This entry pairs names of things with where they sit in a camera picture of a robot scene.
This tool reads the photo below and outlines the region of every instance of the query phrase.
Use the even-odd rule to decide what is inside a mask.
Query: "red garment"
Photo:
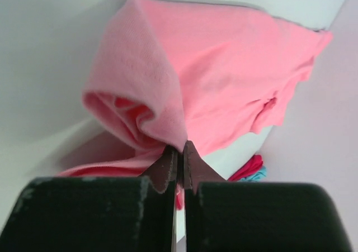
[[[246,178],[249,175],[255,174],[261,169],[263,160],[261,155],[254,155],[251,159],[245,163],[235,174],[233,174],[228,180],[239,181],[242,178]]]

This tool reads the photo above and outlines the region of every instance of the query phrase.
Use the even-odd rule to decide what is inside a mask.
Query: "black plastic part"
[[[141,178],[40,178],[19,196],[1,252],[171,251],[175,183]]]
[[[319,186],[200,183],[185,190],[187,252],[352,251]]]

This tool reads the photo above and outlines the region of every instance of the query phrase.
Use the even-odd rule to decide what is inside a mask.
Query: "pink cloth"
[[[242,178],[247,178],[250,175],[255,174],[263,166],[263,160],[261,155],[254,155],[251,159],[245,163],[237,172],[235,172],[228,181],[239,181]]]
[[[61,175],[138,175],[166,144],[181,151],[189,138],[204,156],[280,125],[331,37],[247,7],[128,0],[107,25],[83,103],[137,156]]]

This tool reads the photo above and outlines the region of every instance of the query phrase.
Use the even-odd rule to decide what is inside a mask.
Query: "blue cloth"
[[[258,182],[259,180],[266,177],[267,170],[266,167],[262,166],[259,171],[255,174],[249,175],[248,177],[242,178],[239,181],[246,181],[246,182]]]

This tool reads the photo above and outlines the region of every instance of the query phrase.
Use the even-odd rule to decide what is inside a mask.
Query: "pink fabric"
[[[107,25],[83,103],[137,156],[62,175],[138,175],[166,144],[181,151],[189,138],[204,156],[280,125],[331,37],[247,7],[128,0]]]
[[[228,181],[239,181],[242,178],[246,178],[255,174],[263,166],[263,160],[261,155],[254,155],[251,159],[245,163],[237,172],[235,172]]]

